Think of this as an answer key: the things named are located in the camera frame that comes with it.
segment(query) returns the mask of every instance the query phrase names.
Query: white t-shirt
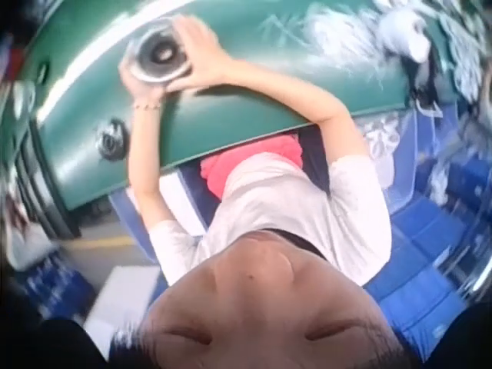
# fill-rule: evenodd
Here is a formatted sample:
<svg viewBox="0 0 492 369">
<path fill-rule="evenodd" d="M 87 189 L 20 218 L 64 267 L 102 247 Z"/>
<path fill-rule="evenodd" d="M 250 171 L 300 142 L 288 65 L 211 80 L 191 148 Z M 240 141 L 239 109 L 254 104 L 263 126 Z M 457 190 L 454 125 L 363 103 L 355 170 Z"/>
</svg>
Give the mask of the white t-shirt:
<svg viewBox="0 0 492 369">
<path fill-rule="evenodd" d="M 243 234 L 272 228 L 310 242 L 359 285 L 382 269 L 390 258 L 391 224 L 372 160 L 347 156 L 330 165 L 326 194 L 301 169 L 279 158 L 257 154 L 232 171 L 201 241 L 176 221 L 150 230 L 169 285 Z"/>
</svg>

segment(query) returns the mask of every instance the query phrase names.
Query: red fabric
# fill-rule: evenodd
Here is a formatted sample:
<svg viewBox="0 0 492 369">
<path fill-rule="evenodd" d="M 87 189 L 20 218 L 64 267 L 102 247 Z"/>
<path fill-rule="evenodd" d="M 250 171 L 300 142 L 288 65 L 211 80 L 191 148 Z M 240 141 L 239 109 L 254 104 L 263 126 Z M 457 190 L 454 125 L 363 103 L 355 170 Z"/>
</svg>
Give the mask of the red fabric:
<svg viewBox="0 0 492 369">
<path fill-rule="evenodd" d="M 7 67 L 5 79 L 7 81 L 14 81 L 22 68 L 22 64 L 24 64 L 24 52 L 19 48 L 13 48 L 10 51 L 10 63 Z"/>
<path fill-rule="evenodd" d="M 208 189 L 222 199 L 229 174 L 242 161 L 263 152 L 278 154 L 286 162 L 302 169 L 302 148 L 297 135 L 278 135 L 240 145 L 203 159 L 201 176 L 207 181 Z"/>
</svg>

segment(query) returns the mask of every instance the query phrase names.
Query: wrist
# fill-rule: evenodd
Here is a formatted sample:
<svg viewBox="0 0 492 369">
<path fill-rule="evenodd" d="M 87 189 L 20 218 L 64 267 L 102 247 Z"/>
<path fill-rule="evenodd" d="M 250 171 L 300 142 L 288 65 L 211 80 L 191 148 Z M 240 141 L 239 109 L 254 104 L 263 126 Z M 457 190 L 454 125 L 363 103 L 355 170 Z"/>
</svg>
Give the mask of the wrist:
<svg viewBox="0 0 492 369">
<path fill-rule="evenodd" d="M 160 111 L 162 109 L 164 102 L 158 98 L 152 97 L 139 97 L 133 100 L 133 110 L 142 111 Z"/>
<path fill-rule="evenodd" d="M 242 69 L 246 61 L 239 59 L 231 59 L 224 68 L 223 84 L 224 85 L 238 85 L 240 84 Z"/>
</svg>

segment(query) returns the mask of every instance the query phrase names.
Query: green table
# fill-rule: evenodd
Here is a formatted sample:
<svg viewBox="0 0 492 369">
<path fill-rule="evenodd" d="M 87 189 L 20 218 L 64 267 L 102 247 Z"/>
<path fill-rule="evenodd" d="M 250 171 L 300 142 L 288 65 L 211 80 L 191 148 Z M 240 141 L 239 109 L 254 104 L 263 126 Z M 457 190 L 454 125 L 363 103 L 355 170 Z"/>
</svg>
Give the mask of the green table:
<svg viewBox="0 0 492 369">
<path fill-rule="evenodd" d="M 353 10 L 372 4 L 371 0 L 318 3 L 336 8 L 338 2 Z M 33 42 L 22 69 L 23 79 L 34 80 L 39 65 L 50 63 L 48 80 L 38 90 L 36 125 L 47 168 L 68 210 L 126 184 L 126 162 L 103 160 L 95 138 L 112 118 L 130 127 L 131 101 L 116 67 L 129 39 L 145 31 L 145 26 L 136 27 L 135 22 L 147 16 L 195 14 L 218 33 L 233 56 L 312 81 L 332 91 L 353 115 L 405 107 L 407 79 L 398 63 L 377 78 L 370 65 L 344 71 L 319 57 L 313 61 L 312 53 L 299 42 L 302 27 L 296 23 L 306 15 L 311 1 L 181 0 L 139 11 L 136 5 L 141 3 L 65 0 Z M 446 39 L 434 21 L 429 23 L 440 56 L 448 59 Z M 234 88 L 172 97 L 162 118 L 161 164 L 163 169 L 172 168 L 227 146 L 305 124 L 284 107 Z M 27 119 L 13 124 L 7 109 L 0 129 L 1 139 L 10 142 L 5 153 L 10 162 L 15 145 L 9 138 L 22 139 Z"/>
</svg>

